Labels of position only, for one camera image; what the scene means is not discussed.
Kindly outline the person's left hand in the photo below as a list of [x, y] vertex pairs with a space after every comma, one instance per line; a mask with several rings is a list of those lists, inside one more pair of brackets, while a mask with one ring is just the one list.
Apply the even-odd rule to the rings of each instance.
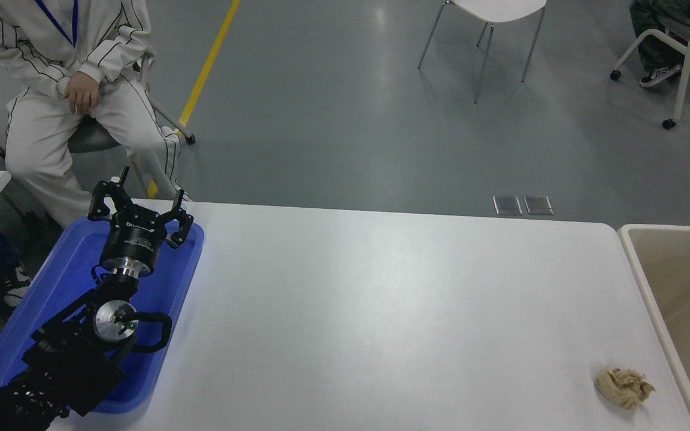
[[68, 100], [71, 114], [87, 114], [101, 101], [99, 82], [84, 72], [77, 72], [66, 84], [63, 98]]

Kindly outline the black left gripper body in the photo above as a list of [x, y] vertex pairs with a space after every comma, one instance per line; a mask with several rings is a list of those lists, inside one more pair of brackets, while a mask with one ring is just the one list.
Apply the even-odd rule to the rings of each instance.
[[110, 231], [101, 252], [102, 265], [131, 259], [155, 265], [165, 228], [158, 223], [161, 214], [153, 210], [123, 210], [110, 219]]

